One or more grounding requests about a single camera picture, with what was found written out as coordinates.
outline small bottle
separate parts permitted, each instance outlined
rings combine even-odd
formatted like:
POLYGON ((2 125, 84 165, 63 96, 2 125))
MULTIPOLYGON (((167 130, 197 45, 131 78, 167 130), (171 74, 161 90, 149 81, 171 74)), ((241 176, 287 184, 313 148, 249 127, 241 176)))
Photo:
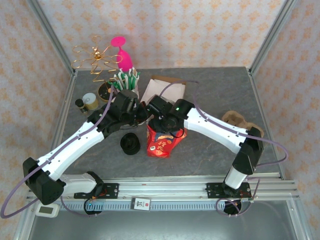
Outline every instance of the small bottle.
POLYGON ((86 107, 86 105, 84 104, 84 101, 82 101, 82 99, 77 99, 75 100, 75 105, 77 105, 77 107, 80 109, 80 111, 83 114, 87 114, 88 113, 88 108, 86 107))

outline pink object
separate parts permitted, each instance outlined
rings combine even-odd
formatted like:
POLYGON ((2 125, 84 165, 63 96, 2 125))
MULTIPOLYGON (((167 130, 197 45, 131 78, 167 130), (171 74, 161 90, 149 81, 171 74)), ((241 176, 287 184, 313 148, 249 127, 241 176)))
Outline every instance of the pink object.
POLYGON ((133 64, 129 53, 124 51, 121 47, 126 43, 124 36, 116 36, 111 40, 111 45, 113 47, 119 47, 119 56, 116 56, 116 61, 118 63, 118 68, 122 69, 123 72, 128 72, 129 69, 132 69, 133 64))

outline black lid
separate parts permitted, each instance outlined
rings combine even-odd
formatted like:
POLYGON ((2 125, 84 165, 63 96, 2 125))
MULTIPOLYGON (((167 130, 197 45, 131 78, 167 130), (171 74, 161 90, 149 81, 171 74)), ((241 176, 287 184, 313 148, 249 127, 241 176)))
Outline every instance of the black lid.
POLYGON ((132 132, 121 138, 120 145, 124 153, 128 155, 134 155, 140 150, 139 138, 132 132))
POLYGON ((82 101, 82 99, 77 99, 75 100, 75 105, 77 105, 79 108, 83 107, 85 104, 84 104, 84 101, 82 101))

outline patterned wallpaper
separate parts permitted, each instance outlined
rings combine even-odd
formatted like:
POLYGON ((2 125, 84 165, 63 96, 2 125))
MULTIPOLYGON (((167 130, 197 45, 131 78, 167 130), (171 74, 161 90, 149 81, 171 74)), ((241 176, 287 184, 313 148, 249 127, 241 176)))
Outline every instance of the patterned wallpaper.
POLYGON ((300 0, 254 76, 274 138, 287 146, 315 239, 320 239, 320 2, 300 0))
POLYGON ((250 67, 285 0, 39 2, 71 61, 89 36, 122 35, 136 68, 176 68, 250 67))
MULTIPOLYGON (((0 2, 0 205, 23 176, 22 162, 50 149, 70 75, 26 0, 0 2)), ((6 213, 24 204, 27 187, 6 213)), ((20 215, 0 219, 0 239, 11 240, 20 215)))

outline black mount plate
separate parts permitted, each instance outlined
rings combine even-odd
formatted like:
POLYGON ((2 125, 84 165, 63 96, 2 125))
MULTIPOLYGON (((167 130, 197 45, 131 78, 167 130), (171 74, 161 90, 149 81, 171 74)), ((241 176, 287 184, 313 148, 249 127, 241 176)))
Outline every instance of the black mount plate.
POLYGON ((208 182, 206 184, 206 192, 208 199, 221 199, 221 198, 252 198, 250 185, 247 182, 241 183, 241 186, 233 191, 233 195, 226 194, 223 189, 222 182, 208 182))
MULTIPOLYGON (((99 199, 117 199, 119 193, 119 183, 104 183, 102 193, 105 195, 99 196, 99 199)), ((73 195, 75 199, 89 199, 90 193, 77 192, 73 195)))

